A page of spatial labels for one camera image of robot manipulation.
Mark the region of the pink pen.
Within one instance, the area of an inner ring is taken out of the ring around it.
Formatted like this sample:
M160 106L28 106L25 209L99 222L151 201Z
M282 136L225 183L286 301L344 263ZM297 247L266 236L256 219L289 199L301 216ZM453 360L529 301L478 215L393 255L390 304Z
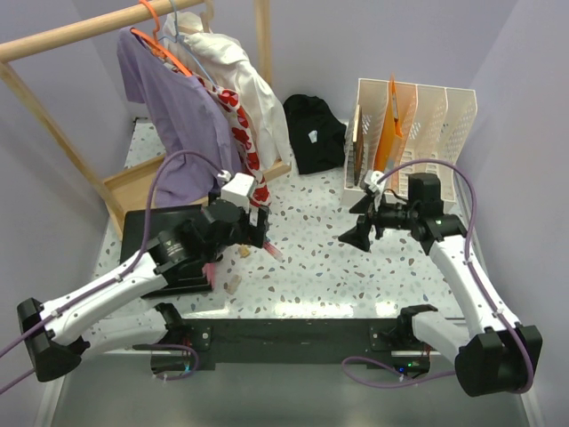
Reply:
M284 256L282 252L269 241L263 242L263 249L278 262L282 262Z

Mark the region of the pink drawer tray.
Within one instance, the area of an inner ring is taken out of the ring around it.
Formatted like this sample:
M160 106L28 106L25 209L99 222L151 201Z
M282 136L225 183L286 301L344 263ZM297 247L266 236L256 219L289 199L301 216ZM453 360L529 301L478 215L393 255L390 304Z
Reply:
M209 262L203 267L203 273L205 279L207 280L207 284L210 286L211 289L215 288L216 283L216 263Z

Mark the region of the Three Days To See book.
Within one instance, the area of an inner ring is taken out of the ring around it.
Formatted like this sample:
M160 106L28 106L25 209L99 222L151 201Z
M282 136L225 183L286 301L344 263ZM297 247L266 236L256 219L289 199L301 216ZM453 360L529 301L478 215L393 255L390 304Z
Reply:
M347 144L349 164L351 165L351 172L348 173L348 177L351 179L350 185L351 187L358 187L365 169L364 120L363 110L359 104L356 105L354 116L350 122Z

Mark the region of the orange folder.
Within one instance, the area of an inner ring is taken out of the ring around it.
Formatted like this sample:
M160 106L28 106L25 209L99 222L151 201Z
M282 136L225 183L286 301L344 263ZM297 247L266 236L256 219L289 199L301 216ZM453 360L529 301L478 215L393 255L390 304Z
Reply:
M387 173L402 162L405 145L417 109L418 91L414 84L400 83L392 75L388 83L388 102L374 157L374 169Z

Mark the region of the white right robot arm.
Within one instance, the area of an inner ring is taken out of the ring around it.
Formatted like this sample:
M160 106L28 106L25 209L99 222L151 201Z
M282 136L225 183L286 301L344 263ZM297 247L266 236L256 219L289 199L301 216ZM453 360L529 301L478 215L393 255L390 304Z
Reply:
M415 305L400 310L395 327L383 338L408 350L422 343L437 350L453 362L470 397L528 391L541 353L541 333L519 321L479 269L467 228L459 216L445 212L439 178L411 174L407 198L394 203L388 201L385 181L381 172L365 175L365 195L350 209L357 223L340 235L340 242L367 252L370 239L382 238L385 230L410 232L444 276L466 326L456 326L430 304Z

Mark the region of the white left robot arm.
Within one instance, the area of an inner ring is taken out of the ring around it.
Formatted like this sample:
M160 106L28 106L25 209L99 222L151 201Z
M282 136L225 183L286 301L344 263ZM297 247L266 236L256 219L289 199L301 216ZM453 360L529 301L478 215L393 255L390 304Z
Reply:
M154 237L127 262L71 294L49 302L28 298L17 307L21 337L41 383L60 378L99 344L108 344L102 320L146 294L190 282L233 245L266 242L269 209L243 208L218 198L206 207L186 206L182 218Z

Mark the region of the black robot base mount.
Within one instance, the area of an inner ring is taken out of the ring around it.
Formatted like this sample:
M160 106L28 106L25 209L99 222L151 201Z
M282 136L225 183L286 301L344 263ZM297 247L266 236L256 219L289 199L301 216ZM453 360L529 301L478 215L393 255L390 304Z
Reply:
M183 318L170 303L158 305L167 333L154 350L155 375L187 369L213 370L218 364L332 364L366 357L410 378L430 369L431 352L420 342L396 338L393 318ZM173 349L173 344L193 349Z

